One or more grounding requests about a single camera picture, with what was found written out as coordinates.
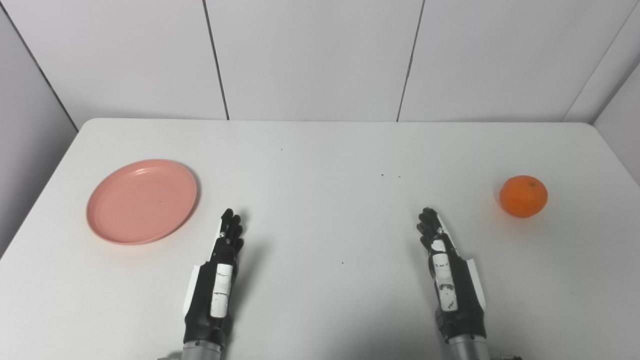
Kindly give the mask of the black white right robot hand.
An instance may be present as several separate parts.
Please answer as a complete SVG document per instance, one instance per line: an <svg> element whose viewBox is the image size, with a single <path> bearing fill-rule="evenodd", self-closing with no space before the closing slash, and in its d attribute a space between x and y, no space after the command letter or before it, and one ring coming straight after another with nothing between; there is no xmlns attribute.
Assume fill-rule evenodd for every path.
<svg viewBox="0 0 640 360"><path fill-rule="evenodd" d="M438 298L435 319L446 343L457 337L486 338L486 299L473 259L464 259L436 210L425 207L416 228L428 254Z"/></svg>

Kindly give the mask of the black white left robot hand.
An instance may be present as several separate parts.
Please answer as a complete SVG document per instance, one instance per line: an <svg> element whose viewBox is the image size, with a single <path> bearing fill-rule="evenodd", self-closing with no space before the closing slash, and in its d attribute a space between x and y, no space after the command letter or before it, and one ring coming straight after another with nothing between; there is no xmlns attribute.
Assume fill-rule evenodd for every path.
<svg viewBox="0 0 640 360"><path fill-rule="evenodd" d="M183 342L209 342L221 348L233 328L229 305L244 246L242 217L231 208L221 215L208 260L195 267L187 292Z"/></svg>

